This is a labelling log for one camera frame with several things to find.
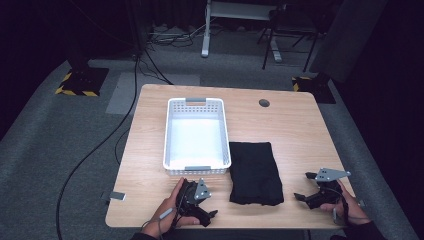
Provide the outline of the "grey leaning panel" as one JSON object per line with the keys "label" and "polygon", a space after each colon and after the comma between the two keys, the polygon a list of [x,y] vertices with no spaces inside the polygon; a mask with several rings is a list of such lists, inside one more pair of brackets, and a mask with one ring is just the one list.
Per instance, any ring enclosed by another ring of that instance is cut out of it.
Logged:
{"label": "grey leaning panel", "polygon": [[314,80],[345,82],[388,0],[344,0],[309,71]]}

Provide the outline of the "white plastic basket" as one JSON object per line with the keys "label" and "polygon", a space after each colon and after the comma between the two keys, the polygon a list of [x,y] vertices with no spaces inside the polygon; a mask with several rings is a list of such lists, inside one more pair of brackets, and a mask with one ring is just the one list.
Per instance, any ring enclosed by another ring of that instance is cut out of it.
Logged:
{"label": "white plastic basket", "polygon": [[224,174],[231,166],[224,102],[168,100],[163,167],[169,175]]}

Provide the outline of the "person's right hand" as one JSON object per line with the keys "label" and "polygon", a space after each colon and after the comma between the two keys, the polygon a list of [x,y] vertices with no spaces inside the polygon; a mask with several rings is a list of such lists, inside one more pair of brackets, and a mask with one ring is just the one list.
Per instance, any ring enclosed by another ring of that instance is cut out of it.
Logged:
{"label": "person's right hand", "polygon": [[330,212],[344,221],[346,225],[360,225],[371,222],[367,214],[358,205],[356,199],[346,190],[343,183],[338,180],[342,196],[335,204],[324,203],[320,206],[323,211]]}

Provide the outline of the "white desk frame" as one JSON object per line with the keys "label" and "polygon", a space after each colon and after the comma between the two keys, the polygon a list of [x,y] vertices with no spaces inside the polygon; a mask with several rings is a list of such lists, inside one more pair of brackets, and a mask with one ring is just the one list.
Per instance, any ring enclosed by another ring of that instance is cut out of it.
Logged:
{"label": "white desk frame", "polygon": [[273,6],[268,5],[207,0],[205,7],[205,30],[201,56],[203,58],[207,58],[209,56],[211,38],[210,25],[213,17],[267,21],[268,13],[272,9]]}

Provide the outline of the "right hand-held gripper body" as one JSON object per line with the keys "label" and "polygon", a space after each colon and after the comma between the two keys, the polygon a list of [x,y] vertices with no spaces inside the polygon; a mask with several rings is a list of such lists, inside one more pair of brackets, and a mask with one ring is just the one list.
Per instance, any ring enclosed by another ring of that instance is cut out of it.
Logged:
{"label": "right hand-held gripper body", "polygon": [[342,196],[342,190],[338,184],[338,179],[348,177],[349,171],[321,168],[317,172],[315,180],[318,185],[318,192],[313,194],[310,201],[306,202],[310,209],[318,208],[324,203],[336,203]]}

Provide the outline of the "grey tag on table edge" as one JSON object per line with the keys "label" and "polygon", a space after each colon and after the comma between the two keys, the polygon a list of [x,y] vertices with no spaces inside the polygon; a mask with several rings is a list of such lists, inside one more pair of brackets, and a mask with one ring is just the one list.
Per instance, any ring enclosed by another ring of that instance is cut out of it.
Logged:
{"label": "grey tag on table edge", "polygon": [[126,197],[125,193],[115,192],[115,191],[111,191],[111,192],[104,191],[101,194],[101,199],[106,202],[110,202],[111,200],[123,201],[125,197]]}

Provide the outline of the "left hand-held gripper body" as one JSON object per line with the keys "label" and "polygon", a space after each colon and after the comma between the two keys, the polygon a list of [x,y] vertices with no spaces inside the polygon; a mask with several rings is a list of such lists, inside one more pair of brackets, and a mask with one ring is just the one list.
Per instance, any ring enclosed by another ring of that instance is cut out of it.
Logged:
{"label": "left hand-held gripper body", "polygon": [[203,178],[198,181],[184,179],[176,198],[178,213],[175,217],[175,222],[178,222],[182,217],[195,217],[198,219],[201,212],[205,211],[200,207],[200,204],[210,197],[211,192],[208,190]]}

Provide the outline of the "black cloth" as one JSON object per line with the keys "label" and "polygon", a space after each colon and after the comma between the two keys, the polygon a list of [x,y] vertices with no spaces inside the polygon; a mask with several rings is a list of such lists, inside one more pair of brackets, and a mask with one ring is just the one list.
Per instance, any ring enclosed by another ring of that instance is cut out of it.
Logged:
{"label": "black cloth", "polygon": [[276,206],[284,202],[279,170],[269,142],[231,142],[233,203]]}

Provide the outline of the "black chair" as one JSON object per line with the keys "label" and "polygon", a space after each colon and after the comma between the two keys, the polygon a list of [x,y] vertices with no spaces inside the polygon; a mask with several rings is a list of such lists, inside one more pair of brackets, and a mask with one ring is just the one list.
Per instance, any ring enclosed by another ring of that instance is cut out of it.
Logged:
{"label": "black chair", "polygon": [[265,56],[262,69],[267,65],[268,55],[270,53],[279,53],[275,43],[277,36],[299,36],[299,39],[293,44],[295,47],[305,37],[311,37],[312,43],[308,50],[308,55],[303,66],[303,72],[307,70],[314,51],[319,31],[316,23],[312,20],[300,4],[279,3],[274,9],[268,13],[268,21],[266,27],[262,31],[257,43],[260,43],[264,36],[266,40]]}

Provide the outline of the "person's left hand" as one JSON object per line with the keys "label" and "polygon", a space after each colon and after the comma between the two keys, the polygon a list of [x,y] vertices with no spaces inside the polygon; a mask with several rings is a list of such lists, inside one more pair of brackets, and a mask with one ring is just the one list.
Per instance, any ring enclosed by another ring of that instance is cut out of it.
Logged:
{"label": "person's left hand", "polygon": [[176,198],[183,185],[183,182],[184,179],[180,178],[172,190],[170,196],[162,201],[148,223],[142,227],[141,232],[162,235],[171,228],[173,219],[178,213],[178,211],[175,209]]}

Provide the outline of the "black stand with striped base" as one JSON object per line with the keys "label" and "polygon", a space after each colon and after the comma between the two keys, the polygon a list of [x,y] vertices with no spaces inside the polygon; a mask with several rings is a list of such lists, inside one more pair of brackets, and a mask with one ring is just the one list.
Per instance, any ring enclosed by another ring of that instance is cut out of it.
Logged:
{"label": "black stand with striped base", "polygon": [[295,92],[311,93],[317,103],[335,104],[336,100],[329,88],[329,81],[329,76],[324,73],[318,73],[315,77],[293,77],[292,85]]}
{"label": "black stand with striped base", "polygon": [[85,60],[69,60],[70,70],[66,73],[56,94],[97,97],[109,73],[108,68],[90,67]]}

